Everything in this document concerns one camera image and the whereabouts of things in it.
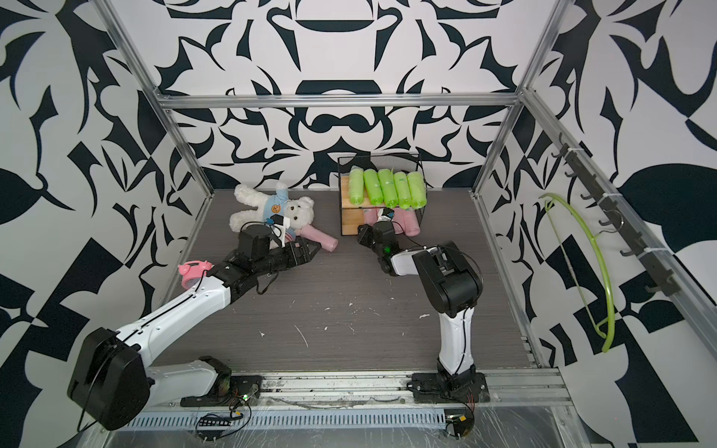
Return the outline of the pink trash bag roll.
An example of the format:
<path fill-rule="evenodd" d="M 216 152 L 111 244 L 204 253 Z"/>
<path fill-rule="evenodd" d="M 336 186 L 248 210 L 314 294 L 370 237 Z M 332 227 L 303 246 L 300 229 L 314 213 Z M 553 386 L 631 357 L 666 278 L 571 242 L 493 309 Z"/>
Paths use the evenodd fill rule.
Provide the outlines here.
<path fill-rule="evenodd" d="M 363 210 L 364 223 L 370 226 L 375 225 L 379 220 L 380 209 L 379 208 L 368 208 Z"/>
<path fill-rule="evenodd" d="M 411 237 L 419 235 L 420 225 L 418 223 L 418 217 L 416 216 L 416 212 L 412 209 L 401 209 L 401 212 L 403 212 L 404 233 L 407 236 Z"/>
<path fill-rule="evenodd" d="M 313 242 L 319 243 L 321 247 L 328 251 L 328 252 L 334 252 L 336 248 L 338 247 L 338 240 L 327 233 L 323 233 L 323 231 L 313 227 L 312 225 L 305 225 L 298 231 L 299 235 L 311 240 Z"/>
<path fill-rule="evenodd" d="M 393 210 L 394 215 L 392 218 L 394 231 L 396 234 L 403 234 L 406 230 L 405 220 L 404 220 L 404 210 L 400 208 L 396 208 Z"/>

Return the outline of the green trash bag roll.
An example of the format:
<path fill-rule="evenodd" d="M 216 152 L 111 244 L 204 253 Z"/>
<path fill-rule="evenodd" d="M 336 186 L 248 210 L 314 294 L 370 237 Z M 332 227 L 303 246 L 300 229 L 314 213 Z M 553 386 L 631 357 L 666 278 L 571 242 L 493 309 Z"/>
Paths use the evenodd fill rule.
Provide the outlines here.
<path fill-rule="evenodd" d="M 396 172 L 393 176 L 395 189 L 398 196 L 398 205 L 403 210 L 408 210 L 412 207 L 412 196 L 408 183 L 407 173 Z"/>
<path fill-rule="evenodd" d="M 377 171 L 375 171 L 375 169 L 366 169 L 363 172 L 363 179 L 370 204 L 377 206 L 384 203 L 384 194 Z"/>
<path fill-rule="evenodd" d="M 427 205 L 427 189 L 423 174 L 414 171 L 407 174 L 407 182 L 411 195 L 412 209 L 421 209 Z"/>
<path fill-rule="evenodd" d="M 399 196 L 394 182 L 394 173 L 390 169 L 381 169 L 377 173 L 381 186 L 384 204 L 388 208 L 399 205 Z"/>
<path fill-rule="evenodd" d="M 348 198 L 351 205 L 362 205 L 364 201 L 364 170 L 358 166 L 349 171 Z"/>

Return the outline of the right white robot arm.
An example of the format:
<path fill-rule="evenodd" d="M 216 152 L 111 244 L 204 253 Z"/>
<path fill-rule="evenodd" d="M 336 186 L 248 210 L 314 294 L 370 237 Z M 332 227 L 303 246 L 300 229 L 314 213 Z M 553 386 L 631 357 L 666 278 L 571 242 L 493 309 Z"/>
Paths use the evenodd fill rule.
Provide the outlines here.
<path fill-rule="evenodd" d="M 429 303 L 439 314 L 439 373 L 451 380 L 474 373 L 472 317 L 484 291 L 484 280 L 467 254 L 452 242 L 401 248 L 392 221 L 360 225 L 357 241 L 377 255 L 384 273 L 417 276 L 420 280 Z"/>

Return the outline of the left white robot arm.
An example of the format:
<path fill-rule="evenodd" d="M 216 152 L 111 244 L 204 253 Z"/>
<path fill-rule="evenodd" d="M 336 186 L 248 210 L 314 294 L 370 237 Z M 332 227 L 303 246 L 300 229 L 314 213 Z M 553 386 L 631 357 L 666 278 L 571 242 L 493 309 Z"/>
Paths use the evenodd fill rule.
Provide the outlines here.
<path fill-rule="evenodd" d="M 318 242 L 302 236 L 273 246 L 276 238 L 265 225 L 248 226 L 239 233 L 235 250 L 177 298 L 117 330 L 91 332 L 69 380 L 69 399 L 84 416 L 115 430 L 158 404 L 190 397 L 225 398 L 232 371 L 216 358 L 164 367 L 154 362 L 207 317 L 257 289 L 261 278 L 309 263 L 321 250 Z"/>

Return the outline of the pink alarm clock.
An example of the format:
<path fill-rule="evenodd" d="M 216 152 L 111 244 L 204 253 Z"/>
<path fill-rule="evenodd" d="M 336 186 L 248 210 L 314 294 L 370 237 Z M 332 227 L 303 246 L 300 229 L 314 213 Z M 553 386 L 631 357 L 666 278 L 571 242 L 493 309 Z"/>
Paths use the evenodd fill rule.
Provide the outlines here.
<path fill-rule="evenodd" d="M 213 267 L 214 265 L 209 261 L 187 261 L 177 266 L 177 272 L 181 277 L 181 287 L 183 287 L 183 289 L 191 289 Z"/>

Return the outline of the white teddy bear blue shirt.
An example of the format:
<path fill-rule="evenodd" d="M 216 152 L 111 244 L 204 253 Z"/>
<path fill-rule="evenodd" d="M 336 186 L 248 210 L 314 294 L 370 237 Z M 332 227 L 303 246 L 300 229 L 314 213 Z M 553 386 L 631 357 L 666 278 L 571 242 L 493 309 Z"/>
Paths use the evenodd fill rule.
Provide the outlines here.
<path fill-rule="evenodd" d="M 259 192 L 245 184 L 237 185 L 233 194 L 238 203 L 249 206 L 248 210 L 230 216 L 229 226 L 234 233 L 239 233 L 250 222 L 265 221 L 274 215 L 287 218 L 291 231 L 300 231 L 315 218 L 314 200 L 308 196 L 289 198 L 289 188 L 282 182 L 276 184 L 274 194 Z"/>

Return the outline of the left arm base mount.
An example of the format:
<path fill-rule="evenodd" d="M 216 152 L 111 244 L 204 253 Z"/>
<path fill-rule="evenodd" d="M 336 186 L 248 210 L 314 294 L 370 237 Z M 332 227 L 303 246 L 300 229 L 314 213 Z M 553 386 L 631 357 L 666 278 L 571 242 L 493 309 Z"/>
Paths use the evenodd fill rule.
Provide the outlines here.
<path fill-rule="evenodd" d="M 201 357 L 199 360 L 208 364 L 218 377 L 207 394 L 182 398 L 181 407 L 239 407 L 244 401 L 255 406 L 259 402 L 262 375 L 235 373 L 225 363 L 211 356 Z"/>

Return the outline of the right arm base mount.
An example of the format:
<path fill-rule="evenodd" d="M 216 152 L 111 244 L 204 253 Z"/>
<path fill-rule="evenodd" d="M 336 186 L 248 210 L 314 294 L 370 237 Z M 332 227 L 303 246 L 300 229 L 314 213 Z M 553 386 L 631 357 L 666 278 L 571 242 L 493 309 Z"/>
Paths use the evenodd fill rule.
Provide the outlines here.
<path fill-rule="evenodd" d="M 477 404 L 491 401 L 485 375 L 472 365 L 463 373 L 449 375 L 447 371 L 437 373 L 413 373 L 406 385 L 419 403 Z"/>

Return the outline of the black wall hook rail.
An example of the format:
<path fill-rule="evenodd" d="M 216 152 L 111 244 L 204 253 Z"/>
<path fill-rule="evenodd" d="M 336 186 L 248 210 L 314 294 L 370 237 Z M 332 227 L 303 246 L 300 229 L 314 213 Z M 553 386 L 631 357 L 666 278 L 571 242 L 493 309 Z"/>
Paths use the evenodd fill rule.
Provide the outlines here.
<path fill-rule="evenodd" d="M 657 256 L 658 248 L 648 244 L 644 231 L 637 227 L 637 220 L 630 218 L 627 207 L 619 200 L 623 198 L 620 193 L 612 192 L 606 188 L 606 181 L 599 175 L 596 168 L 591 168 L 584 151 L 577 147 L 570 147 L 559 136 L 560 148 L 553 155 L 554 158 L 564 159 L 571 171 L 566 174 L 568 178 L 578 179 L 586 188 L 586 194 L 581 198 L 591 201 L 602 211 L 605 220 L 599 222 L 602 230 L 599 233 L 617 233 L 627 244 L 627 249 L 620 249 L 624 258 L 636 258 L 653 281 L 652 286 L 645 289 L 650 293 L 661 292 L 670 297 L 682 291 L 678 285 L 674 270 L 661 261 Z"/>

